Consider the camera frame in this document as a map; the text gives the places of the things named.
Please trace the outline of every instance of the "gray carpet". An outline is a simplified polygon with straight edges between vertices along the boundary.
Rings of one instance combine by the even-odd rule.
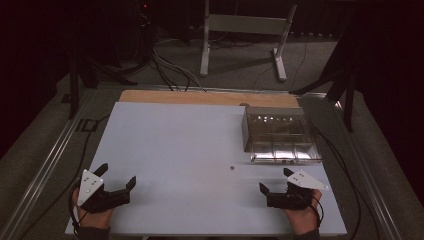
[[[276,71],[272,67],[271,49],[276,43],[265,41],[249,47],[212,49],[210,55],[209,75],[199,76],[201,41],[193,40],[190,45],[180,41],[167,41],[155,46],[157,53],[188,71],[198,79],[200,85],[208,91],[241,90],[247,92],[289,91],[305,86],[318,79],[327,59],[333,51],[336,42],[329,39],[289,38],[283,51],[283,61],[286,67],[288,80],[282,83],[277,80]],[[167,75],[181,89],[184,89],[186,78],[173,71]],[[129,77],[139,83],[135,89],[162,89],[168,90],[153,65]],[[191,90],[199,90],[192,83]],[[68,76],[58,83],[58,94],[46,105],[28,129],[19,137],[9,152],[0,161],[0,228],[3,229],[11,214],[17,208],[25,189],[30,184],[34,174],[49,155],[62,129],[69,121],[69,105],[60,103],[63,94],[68,93]],[[329,85],[315,89],[314,92],[323,93]],[[122,90],[128,86],[119,85],[110,79],[102,78],[102,82],[95,90],[84,89],[81,86],[82,96],[88,97],[87,105],[81,112],[81,118],[100,119],[109,114],[113,104],[118,101]],[[347,133],[340,124],[340,112],[335,110],[334,103],[325,99],[304,97],[299,99],[300,105],[311,116],[313,123],[326,135],[341,152],[346,161],[353,182],[373,209],[372,215],[378,222],[380,239],[396,239],[387,235],[384,216],[380,216],[375,206],[387,206],[398,234],[401,239],[422,239],[424,236],[424,210],[408,185],[397,161],[390,150],[384,136],[379,131],[360,95],[356,93],[353,112],[353,134]],[[88,168],[96,152],[98,143],[106,121],[90,136],[88,148],[84,157],[83,167]],[[75,131],[69,143],[57,162],[57,165],[38,197],[27,221],[22,229],[27,229],[41,212],[53,201],[72,179],[77,169],[84,149],[87,133]],[[360,150],[357,156],[355,149]],[[324,157],[324,167],[334,189],[342,218],[348,229],[344,236],[329,237],[328,239],[350,239],[358,219],[358,207],[348,179],[340,169],[335,157],[325,142],[318,138],[318,149]],[[362,175],[369,171],[372,181],[375,181],[377,190],[369,186],[370,179]],[[371,197],[379,194],[383,203],[374,202]],[[67,193],[54,207],[35,225],[25,239],[76,239],[66,236],[65,227],[69,220],[67,212]],[[361,225],[355,239],[377,239],[377,231],[371,214],[361,201]],[[111,239],[141,239],[140,237],[111,236]]]

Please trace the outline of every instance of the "table leg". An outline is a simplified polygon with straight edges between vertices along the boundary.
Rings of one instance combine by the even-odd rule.
[[[286,18],[286,21],[284,23],[283,32],[281,33],[281,40],[278,44],[278,48],[274,48],[274,60],[275,65],[278,72],[278,80],[285,82],[287,80],[286,71],[284,69],[283,65],[283,59],[281,58],[281,54],[283,52],[284,44],[286,43],[287,36],[289,35],[290,26],[293,22],[293,16],[296,12],[296,4],[291,5],[289,14]]]
[[[205,27],[203,36],[202,61],[200,64],[200,76],[202,77],[206,77],[208,75],[209,52],[209,0],[205,0]]]

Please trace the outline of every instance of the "aluminum rail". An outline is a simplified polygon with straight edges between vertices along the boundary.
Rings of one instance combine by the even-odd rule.
[[[44,160],[43,165],[38,170],[31,183],[28,185],[28,188],[25,190],[25,193],[15,208],[12,217],[8,220],[5,227],[2,229],[0,233],[0,239],[9,240],[18,238],[18,234],[20,233],[21,228],[27,220],[29,213],[34,207],[35,202],[43,191],[44,186],[54,171],[56,164],[58,163],[64,149],[66,148],[66,145],[72,137],[72,134],[75,131],[79,120],[81,119],[81,113],[93,95],[94,90],[86,90],[84,92],[84,95],[80,101],[81,107],[79,111],[75,114],[72,120],[67,122],[64,129],[60,133],[59,138],[56,140],[55,144],[50,150],[49,155]]]
[[[403,238],[399,232],[399,229],[397,228],[392,218],[392,215],[390,214],[389,208],[386,202],[384,201],[383,196],[381,195],[377,183],[375,182],[373,175],[371,174],[367,161],[362,152],[360,151],[360,147],[357,144],[355,137],[348,132],[347,128],[343,123],[343,116],[341,114],[343,110],[340,102],[337,102],[332,105],[332,108],[335,112],[336,117],[339,120],[338,122],[346,137],[346,140],[349,143],[349,146],[352,147],[353,154],[355,155],[354,157],[358,160],[357,166],[361,173],[361,178],[364,181],[365,189],[368,192],[371,203],[374,206],[374,210],[380,220],[381,226],[383,228],[384,233],[386,234],[387,239],[402,240]]]

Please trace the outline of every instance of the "white metal stand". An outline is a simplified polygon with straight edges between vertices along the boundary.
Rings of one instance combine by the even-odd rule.
[[[289,14],[285,19],[218,15],[209,13],[209,0],[205,0],[205,27],[200,76],[205,77],[208,75],[210,53],[209,31],[244,32],[281,35],[280,43],[278,47],[273,50],[273,55],[278,71],[278,79],[280,81],[286,81],[287,76],[281,54],[290,31],[296,7],[296,4],[291,5]]]

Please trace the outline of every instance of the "wooden edge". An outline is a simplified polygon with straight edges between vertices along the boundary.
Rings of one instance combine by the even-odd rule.
[[[254,107],[299,107],[296,97],[289,94],[177,92],[151,90],[125,90],[122,92],[119,102],[233,106],[248,104]]]

